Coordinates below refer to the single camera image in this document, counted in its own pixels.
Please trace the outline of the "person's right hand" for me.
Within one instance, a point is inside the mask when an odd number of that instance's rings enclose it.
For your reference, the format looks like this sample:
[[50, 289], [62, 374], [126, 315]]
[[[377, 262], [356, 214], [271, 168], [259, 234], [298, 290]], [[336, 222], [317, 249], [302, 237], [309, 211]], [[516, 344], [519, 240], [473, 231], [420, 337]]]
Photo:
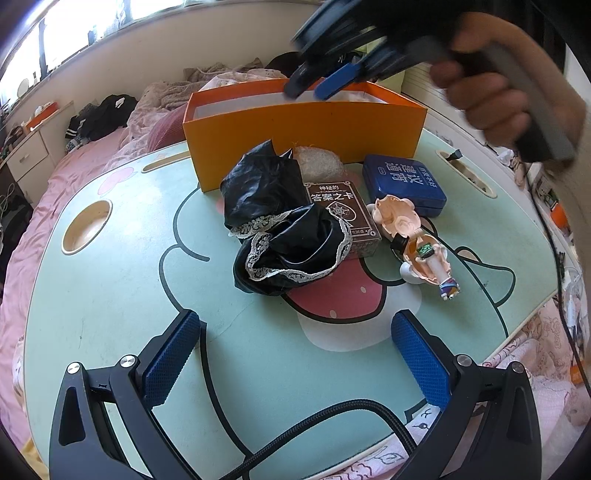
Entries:
[[[560, 128], [573, 145], [582, 135], [586, 103], [564, 78], [546, 52], [522, 29], [498, 17], [470, 12], [461, 17], [451, 49], [474, 53], [495, 43], [503, 46], [538, 85]], [[499, 73], [467, 76], [460, 64], [443, 61], [431, 67], [433, 83], [447, 100], [465, 113], [487, 142], [511, 148], [531, 123], [530, 98]]]

